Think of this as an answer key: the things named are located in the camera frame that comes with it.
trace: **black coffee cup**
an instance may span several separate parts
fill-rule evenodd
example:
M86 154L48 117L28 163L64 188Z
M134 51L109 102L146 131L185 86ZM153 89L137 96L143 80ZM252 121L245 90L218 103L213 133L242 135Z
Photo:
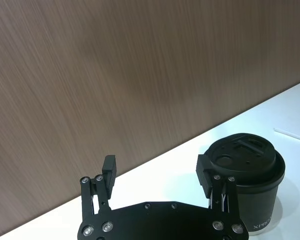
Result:
M236 179L240 218L250 235L270 223L285 162L265 138L238 133L214 142L204 153L212 168Z

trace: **wooden wall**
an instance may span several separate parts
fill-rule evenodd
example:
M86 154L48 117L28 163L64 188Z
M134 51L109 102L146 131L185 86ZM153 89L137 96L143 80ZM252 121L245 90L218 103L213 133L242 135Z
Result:
M0 0L0 235L299 82L300 0Z

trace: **white table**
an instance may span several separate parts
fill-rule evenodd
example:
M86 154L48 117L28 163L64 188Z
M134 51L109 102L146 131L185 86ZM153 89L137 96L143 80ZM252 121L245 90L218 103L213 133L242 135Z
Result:
M249 239L300 240L300 140L275 132L274 128L300 131L300 84L119 176L109 204L117 209L147 201L178 201L207 207L208 200L196 175L198 154L220 138L252 133L274 145L285 160L286 171L267 231ZM76 240L81 221L78 197L0 240Z

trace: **screw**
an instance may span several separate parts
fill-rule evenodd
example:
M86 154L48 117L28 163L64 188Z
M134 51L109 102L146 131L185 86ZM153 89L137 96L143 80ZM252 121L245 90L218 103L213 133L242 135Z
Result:
M101 181L102 179L104 179L104 176L98 175L98 176L96 176L95 179L96 179L97 181Z
M221 221L214 221L212 226L215 230L221 231L224 229L224 224Z
M171 207L172 207L173 209L177 209L178 204L176 204L176 203L174 202L174 203L171 204Z
M82 178L82 180L81 180L81 182L82 182L83 184L87 183L88 181L89 181L89 178L87 178L87 177L84 177L84 178Z
M232 230L236 234L243 234L244 233L244 228L240 224L233 224L232 225Z
M229 177L228 177L228 180L229 180L230 182L234 182L236 179L235 179L234 176L229 176Z
M146 204L144 205L144 208L145 208L145 209L150 209L150 206L151 206L150 203L146 203Z
M92 226L86 226L84 229L83 229L83 236L87 237L87 236L90 236L92 233L94 232L94 228Z
M114 228L114 225L112 224L112 222L109 222L109 221L105 222L102 225L102 231L104 231L105 233L110 232L113 228Z

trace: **black plastic lid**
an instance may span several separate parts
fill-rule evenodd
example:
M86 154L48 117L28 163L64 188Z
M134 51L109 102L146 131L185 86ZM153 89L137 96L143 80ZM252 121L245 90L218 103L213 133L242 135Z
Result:
M285 173L285 162L265 138L238 133L214 142L205 155L212 168L233 176L238 193L264 192L278 186Z

